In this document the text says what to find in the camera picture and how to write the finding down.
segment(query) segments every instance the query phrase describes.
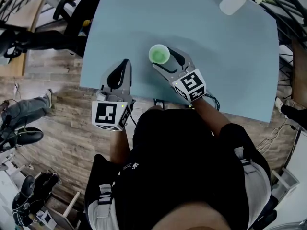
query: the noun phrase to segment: table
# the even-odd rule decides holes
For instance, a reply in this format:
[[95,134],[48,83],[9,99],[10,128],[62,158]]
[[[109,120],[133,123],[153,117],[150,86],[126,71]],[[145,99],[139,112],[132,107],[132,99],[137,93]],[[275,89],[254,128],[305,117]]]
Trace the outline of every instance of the table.
[[[32,0],[23,6],[16,14],[10,15],[6,24],[26,27],[34,32],[38,17],[45,0]],[[13,58],[8,65],[0,66],[0,76],[23,76],[26,64],[26,53]]]
[[132,95],[186,104],[148,60],[150,47],[164,44],[190,54],[220,111],[269,122],[279,66],[276,21],[252,1],[227,16],[221,1],[100,0],[80,85],[98,89],[101,75],[128,58]]

